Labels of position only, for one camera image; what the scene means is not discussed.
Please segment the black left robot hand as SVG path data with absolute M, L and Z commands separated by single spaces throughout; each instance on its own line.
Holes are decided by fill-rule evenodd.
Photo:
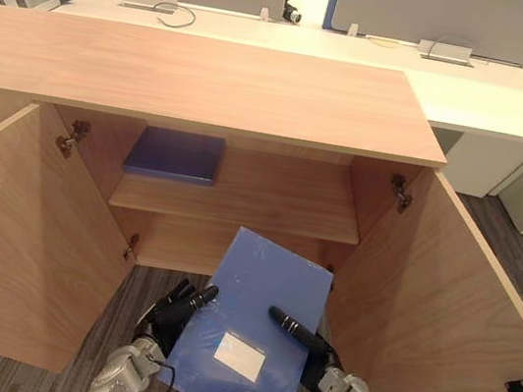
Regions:
M 138 322 L 137 334 L 154 340 L 163 357 L 170 355 L 192 316 L 219 294 L 216 285 L 209 285 L 200 291 L 195 288 L 189 279 L 181 280 Z

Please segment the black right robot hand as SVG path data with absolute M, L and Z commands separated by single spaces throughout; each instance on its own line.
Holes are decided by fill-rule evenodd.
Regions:
M 320 387 L 320 382 L 325 377 L 327 370 L 342 368 L 337 353 L 319 333 L 312 333 L 284 310 L 272 306 L 268 308 L 268 314 L 282 330 L 309 351 L 300 378 L 302 385 L 311 392 L 326 392 Z

